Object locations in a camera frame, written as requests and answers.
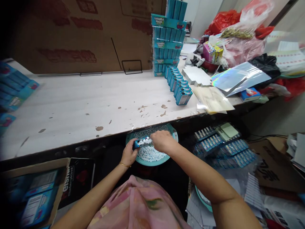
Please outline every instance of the plastic wrap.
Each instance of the plastic wrap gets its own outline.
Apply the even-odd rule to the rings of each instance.
[[[252,39],[255,30],[266,20],[273,8],[272,0],[252,0],[242,9],[240,22],[227,27],[221,37]]]
[[[231,42],[223,45],[222,58],[228,62],[229,68],[233,68],[236,65],[262,55],[265,43],[266,41],[256,39],[255,37],[252,39],[233,38]]]

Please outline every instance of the table surface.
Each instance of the table surface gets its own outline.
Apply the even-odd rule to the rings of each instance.
[[[1,161],[205,113],[195,95],[177,106],[166,79],[152,70],[30,78],[40,86],[12,113]],[[229,101],[242,103],[238,96]]]

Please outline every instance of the cardboard box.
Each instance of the cardboard box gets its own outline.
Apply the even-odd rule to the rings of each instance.
[[[261,186],[297,193],[305,192],[304,178],[269,140],[251,143],[250,149],[263,159],[263,163],[255,172]]]
[[[151,13],[165,0],[31,1],[9,55],[36,74],[151,69]]]
[[[64,168],[64,171],[61,174],[60,184],[58,186],[58,191],[57,191],[57,194],[55,197],[55,201],[54,201],[53,208],[52,208],[52,211],[50,214],[50,218],[48,220],[46,220],[42,225],[39,225],[40,227],[51,225],[54,222],[54,219],[56,217],[57,208],[59,206],[59,202],[60,202],[60,199],[61,199],[61,196],[63,193],[65,177],[66,177],[67,168],[69,166],[69,163],[70,163],[70,158],[63,158],[63,159],[58,159],[58,160],[40,163],[40,164],[36,164],[36,165],[30,165],[27,167],[18,168],[18,169],[14,169],[14,170],[10,170],[10,171],[6,171],[6,172],[2,173],[3,178],[9,179],[9,178],[23,176],[26,174],[40,173],[40,172],[55,170],[58,168]]]

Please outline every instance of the teal plastic bowl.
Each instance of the teal plastic bowl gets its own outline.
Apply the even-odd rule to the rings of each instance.
[[[200,194],[199,194],[199,190],[197,189],[197,186],[195,186],[195,189],[196,189],[196,192],[197,192],[197,195],[198,195],[200,201],[204,204],[204,206],[206,206],[206,208],[207,208],[210,212],[213,212],[212,206],[211,206],[211,205],[208,205],[208,204],[201,198],[201,196],[200,196]]]
[[[178,134],[177,134],[177,131],[174,129],[174,127],[172,127],[171,124],[166,124],[166,126],[168,127],[168,129],[170,130],[173,138],[178,142]],[[131,140],[133,139],[133,136],[134,136],[134,133],[130,133],[130,134],[127,134],[127,137],[126,137],[126,144]],[[157,166],[157,165],[160,165],[164,162],[166,162],[168,159],[170,158],[170,156],[166,155],[164,158],[162,158],[161,160],[158,160],[158,161],[155,161],[155,162],[147,162],[147,161],[144,161],[142,160],[141,158],[139,158],[138,156],[136,157],[136,161],[142,165],[145,165],[145,166]]]

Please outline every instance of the pink fabric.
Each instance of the pink fabric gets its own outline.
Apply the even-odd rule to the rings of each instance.
[[[131,175],[95,214],[88,228],[191,227],[160,185]]]

